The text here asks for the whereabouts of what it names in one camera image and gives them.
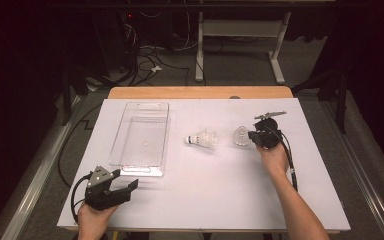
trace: gray carpet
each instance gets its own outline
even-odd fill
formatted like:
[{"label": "gray carpet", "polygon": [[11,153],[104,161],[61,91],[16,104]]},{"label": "gray carpet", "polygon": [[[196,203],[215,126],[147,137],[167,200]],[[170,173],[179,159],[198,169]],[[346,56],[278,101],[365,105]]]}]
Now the gray carpet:
[{"label": "gray carpet", "polygon": [[[274,46],[273,39],[252,43],[225,41],[222,44],[216,39],[207,39],[205,41],[204,49],[207,51],[204,57],[204,72],[207,85],[276,85],[266,56],[266,52]],[[301,39],[284,43],[279,62],[287,86],[291,87],[308,79],[323,44],[324,41],[304,43]],[[142,53],[146,54],[147,52],[150,53],[152,50],[144,50]],[[185,85],[186,80],[189,85],[203,84],[194,82],[194,50],[178,52],[158,50],[158,56],[165,64],[177,68],[190,68],[188,76],[186,77],[187,71],[185,69],[161,65],[163,70],[154,78],[142,84],[182,86]],[[152,64],[144,62],[141,67],[150,69]],[[146,74],[146,71],[140,72],[142,77],[146,76]],[[88,111],[102,103],[107,94],[108,90],[91,92],[83,100],[78,117],[73,119],[73,122],[77,123]],[[358,178],[355,176],[347,151],[341,143],[340,136],[335,131],[336,126],[332,124],[331,117],[326,112],[326,104],[317,100],[315,91],[306,90],[297,94],[296,97],[299,98],[302,104],[310,129],[339,198],[344,204],[345,213],[352,229],[348,232],[331,235],[331,238],[343,240],[384,239],[384,232],[379,227],[379,222],[366,199],[367,196],[362,191]],[[89,120],[89,126],[93,126],[98,113],[99,108],[85,117],[85,120]],[[74,129],[61,155],[63,176],[70,183],[74,178],[92,132],[85,129],[85,126],[86,123],[82,122]],[[350,94],[348,94],[347,101],[346,130],[346,137],[349,139],[355,155],[362,162],[362,167],[370,177],[371,183],[384,204],[384,155],[359,115],[358,108],[355,106]],[[51,130],[49,139],[53,139],[52,133]],[[8,202],[0,217],[0,238],[24,196],[41,159],[46,155],[46,145],[52,142],[49,139],[44,141],[42,151],[39,151],[38,157],[32,161],[31,166],[26,171],[11,201]],[[62,182],[55,165],[19,239],[71,239],[74,233],[56,227],[68,190]]]}]

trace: human hand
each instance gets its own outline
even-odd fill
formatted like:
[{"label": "human hand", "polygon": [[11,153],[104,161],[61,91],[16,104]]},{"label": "human hand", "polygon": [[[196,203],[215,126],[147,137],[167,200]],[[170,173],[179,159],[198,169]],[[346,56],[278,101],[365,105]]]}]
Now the human hand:
[{"label": "human hand", "polygon": [[79,209],[79,238],[80,240],[99,240],[104,235],[111,215],[117,210],[114,206],[102,211],[93,209],[86,203],[82,203]]},{"label": "human hand", "polygon": [[261,161],[270,176],[285,175],[288,170],[289,163],[283,145],[278,143],[274,148],[265,149],[255,145],[261,156]]}]

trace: person's right hand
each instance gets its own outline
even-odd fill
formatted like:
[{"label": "person's right hand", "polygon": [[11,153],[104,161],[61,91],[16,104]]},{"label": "person's right hand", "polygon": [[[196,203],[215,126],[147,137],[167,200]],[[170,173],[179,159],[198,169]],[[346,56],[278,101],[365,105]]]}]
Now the person's right hand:
[{"label": "person's right hand", "polygon": [[289,163],[282,144],[278,143],[274,148],[271,149],[265,149],[257,145],[255,146],[261,155],[263,165],[266,167],[272,177],[279,174],[285,175],[286,171],[288,170]]}]

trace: shuttlecock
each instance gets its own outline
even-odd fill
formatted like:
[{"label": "shuttlecock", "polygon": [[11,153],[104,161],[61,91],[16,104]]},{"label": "shuttlecock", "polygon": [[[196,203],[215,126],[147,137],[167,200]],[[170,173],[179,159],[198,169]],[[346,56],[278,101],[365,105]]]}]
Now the shuttlecock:
[{"label": "shuttlecock", "polygon": [[216,132],[207,132],[207,129],[204,129],[196,135],[186,137],[185,142],[187,144],[196,144],[201,147],[214,149],[217,144]]},{"label": "shuttlecock", "polygon": [[239,146],[245,146],[251,142],[251,139],[248,137],[249,130],[244,126],[240,126],[233,133],[233,141]]}]

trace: dark background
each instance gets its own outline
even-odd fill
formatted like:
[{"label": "dark background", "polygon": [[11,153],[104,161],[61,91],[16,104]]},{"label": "dark background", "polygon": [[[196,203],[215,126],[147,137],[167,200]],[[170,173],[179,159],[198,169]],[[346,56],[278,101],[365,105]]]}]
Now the dark background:
[{"label": "dark background", "polygon": [[[338,64],[350,67],[349,89],[384,152],[384,1],[374,3],[378,6],[373,9],[293,12],[286,39],[329,36],[313,75]],[[245,18],[240,13],[206,14]],[[261,14],[246,18],[261,18]],[[87,13],[50,10],[43,0],[0,1],[0,213],[56,117],[54,101],[62,89],[65,64],[76,62],[100,74],[108,70],[92,19]],[[197,30],[196,19],[197,14],[191,13],[192,33]],[[143,24],[143,33],[168,48],[171,33],[187,35],[181,13],[164,14],[154,24],[162,30]]]}]

